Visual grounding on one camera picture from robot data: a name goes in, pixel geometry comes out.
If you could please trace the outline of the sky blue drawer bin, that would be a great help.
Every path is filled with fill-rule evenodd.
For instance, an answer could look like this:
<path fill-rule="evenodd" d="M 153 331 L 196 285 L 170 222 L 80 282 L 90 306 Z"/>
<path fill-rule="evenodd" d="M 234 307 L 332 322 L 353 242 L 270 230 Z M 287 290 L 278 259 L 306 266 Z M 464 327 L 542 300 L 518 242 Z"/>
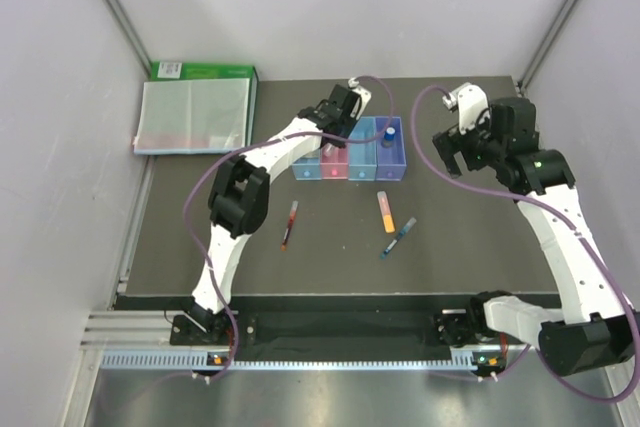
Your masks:
<path fill-rule="evenodd" d="M 350 140 L 365 140 L 377 133 L 373 117 L 362 117 L 354 127 Z M 377 151 L 374 141 L 348 144 L 348 179 L 374 181 L 377 170 Z"/>

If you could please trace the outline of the blue gel pen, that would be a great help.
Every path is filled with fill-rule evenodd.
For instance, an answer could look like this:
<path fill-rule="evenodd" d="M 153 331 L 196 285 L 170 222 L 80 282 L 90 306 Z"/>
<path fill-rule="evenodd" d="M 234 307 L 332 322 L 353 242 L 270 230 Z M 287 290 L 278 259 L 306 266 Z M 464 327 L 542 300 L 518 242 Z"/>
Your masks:
<path fill-rule="evenodd" d="M 385 259 L 390 252 L 395 248 L 395 246 L 406 236 L 406 234 L 414 227 L 417 219 L 415 217 L 411 217 L 407 223 L 402 227 L 402 229 L 395 235 L 395 237 L 391 240 L 389 245 L 383 250 L 380 254 L 381 259 Z"/>

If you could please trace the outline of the red gel pen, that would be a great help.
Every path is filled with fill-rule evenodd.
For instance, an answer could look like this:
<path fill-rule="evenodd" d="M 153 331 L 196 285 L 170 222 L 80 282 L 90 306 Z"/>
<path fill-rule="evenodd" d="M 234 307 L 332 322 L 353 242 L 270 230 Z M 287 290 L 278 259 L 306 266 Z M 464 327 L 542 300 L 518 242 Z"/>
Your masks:
<path fill-rule="evenodd" d="M 296 215 L 297 215 L 297 210 L 298 210 L 298 206 L 299 206 L 299 202 L 297 200 L 294 200 L 291 204 L 291 209 L 289 211 L 289 216 L 288 216 L 288 220 L 287 220 L 287 225 L 285 228 L 285 232 L 283 235 L 283 239 L 281 242 L 281 251 L 286 251 L 287 246 L 288 246 L 288 242 L 292 233 L 292 229 L 293 229 L 293 225 L 296 219 Z"/>

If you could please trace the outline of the translucent mesh zipper pouch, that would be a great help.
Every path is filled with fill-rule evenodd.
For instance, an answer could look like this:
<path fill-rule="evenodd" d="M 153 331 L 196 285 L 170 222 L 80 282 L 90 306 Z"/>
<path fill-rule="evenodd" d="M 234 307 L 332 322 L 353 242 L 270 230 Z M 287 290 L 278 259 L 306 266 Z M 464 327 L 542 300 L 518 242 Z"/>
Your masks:
<path fill-rule="evenodd" d="M 147 82 L 133 150 L 192 155 L 244 147 L 251 141 L 255 93 L 248 78 Z"/>

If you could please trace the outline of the blue capped ink bottle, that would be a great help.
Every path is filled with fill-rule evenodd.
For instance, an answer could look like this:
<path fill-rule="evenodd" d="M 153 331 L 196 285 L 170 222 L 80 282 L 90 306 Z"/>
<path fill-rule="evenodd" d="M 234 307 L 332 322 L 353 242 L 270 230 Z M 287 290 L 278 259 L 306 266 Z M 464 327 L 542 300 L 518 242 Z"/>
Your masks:
<path fill-rule="evenodd" d="M 396 137 L 396 129 L 394 127 L 386 128 L 381 140 L 382 147 L 392 148 L 395 143 L 395 137 Z"/>

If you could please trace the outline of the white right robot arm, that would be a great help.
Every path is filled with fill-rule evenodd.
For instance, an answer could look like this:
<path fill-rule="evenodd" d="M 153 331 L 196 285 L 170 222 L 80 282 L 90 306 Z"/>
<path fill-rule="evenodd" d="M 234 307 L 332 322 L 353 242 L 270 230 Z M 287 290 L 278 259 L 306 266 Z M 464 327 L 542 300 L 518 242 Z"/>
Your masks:
<path fill-rule="evenodd" d="M 470 171 L 495 171 L 516 195 L 561 302 L 559 309 L 545 309 L 505 291 L 481 292 L 467 307 L 469 335 L 481 343 L 500 333 L 515 337 L 538 349 L 561 377 L 628 361 L 635 353 L 630 321 L 597 266 L 598 251 L 583 246 L 591 235 L 575 178 L 559 151 L 540 147 L 534 104 L 519 97 L 490 102 L 472 87 L 444 96 L 443 103 L 458 115 L 433 138 L 448 174 L 461 174 L 457 154 Z"/>

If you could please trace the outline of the pink orange highlighter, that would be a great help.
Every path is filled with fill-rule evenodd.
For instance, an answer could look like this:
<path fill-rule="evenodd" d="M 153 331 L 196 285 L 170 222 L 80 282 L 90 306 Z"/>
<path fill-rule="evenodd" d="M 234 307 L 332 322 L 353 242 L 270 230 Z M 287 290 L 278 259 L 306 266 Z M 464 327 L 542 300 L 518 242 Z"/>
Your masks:
<path fill-rule="evenodd" d="M 383 227 L 386 233 L 394 233 L 395 232 L 395 223 L 393 220 L 389 199 L 387 193 L 384 191 L 379 191 L 377 193 L 377 200 L 379 204 L 379 209 L 381 213 L 381 218 L 383 222 Z"/>

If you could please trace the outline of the grey teal highlighter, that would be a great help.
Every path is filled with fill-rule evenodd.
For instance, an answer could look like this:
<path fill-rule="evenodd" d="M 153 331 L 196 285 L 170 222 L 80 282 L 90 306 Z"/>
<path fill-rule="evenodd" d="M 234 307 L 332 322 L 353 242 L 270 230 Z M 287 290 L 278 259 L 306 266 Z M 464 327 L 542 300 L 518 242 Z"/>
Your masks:
<path fill-rule="evenodd" d="M 330 144 L 330 143 L 326 144 L 325 147 L 324 147 L 324 150 L 323 150 L 324 155 L 325 156 L 330 156 L 332 154 L 333 150 L 334 150 L 334 146 L 332 144 Z"/>

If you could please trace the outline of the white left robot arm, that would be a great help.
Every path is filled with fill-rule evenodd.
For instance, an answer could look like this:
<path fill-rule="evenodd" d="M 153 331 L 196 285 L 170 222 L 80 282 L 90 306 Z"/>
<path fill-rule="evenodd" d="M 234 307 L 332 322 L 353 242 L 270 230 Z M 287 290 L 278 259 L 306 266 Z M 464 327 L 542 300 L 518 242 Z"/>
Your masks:
<path fill-rule="evenodd" d="M 209 246 L 194 240 L 203 268 L 184 314 L 174 320 L 173 345 L 235 340 L 231 285 L 245 245 L 267 217 L 272 181 L 325 144 L 344 147 L 370 100 L 371 92 L 355 79 L 337 84 L 327 99 L 302 109 L 268 141 L 218 161 L 208 199 Z"/>

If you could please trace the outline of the pink drawer bin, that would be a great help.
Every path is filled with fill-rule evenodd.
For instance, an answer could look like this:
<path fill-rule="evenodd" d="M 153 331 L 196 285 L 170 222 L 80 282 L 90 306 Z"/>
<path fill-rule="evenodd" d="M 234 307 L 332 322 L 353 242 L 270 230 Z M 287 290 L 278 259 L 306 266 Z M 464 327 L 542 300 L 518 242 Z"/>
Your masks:
<path fill-rule="evenodd" d="M 348 178 L 348 150 L 338 148 L 330 156 L 325 156 L 321 151 L 321 172 L 323 180 L 343 180 Z"/>

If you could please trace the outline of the purple drawer bin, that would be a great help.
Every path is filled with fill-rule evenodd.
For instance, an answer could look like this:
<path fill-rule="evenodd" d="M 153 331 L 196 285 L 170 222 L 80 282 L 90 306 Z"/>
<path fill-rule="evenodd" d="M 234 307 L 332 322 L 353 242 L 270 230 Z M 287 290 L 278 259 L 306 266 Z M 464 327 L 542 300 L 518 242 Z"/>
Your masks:
<path fill-rule="evenodd" d="M 386 125 L 388 118 L 377 116 L 374 119 L 376 130 L 382 131 L 384 134 L 385 129 L 383 129 L 383 127 Z M 393 117 L 389 127 L 396 129 L 395 143 L 392 148 L 383 148 L 381 145 L 383 136 L 377 141 L 376 181 L 401 181 L 407 168 L 405 139 L 401 118 Z"/>

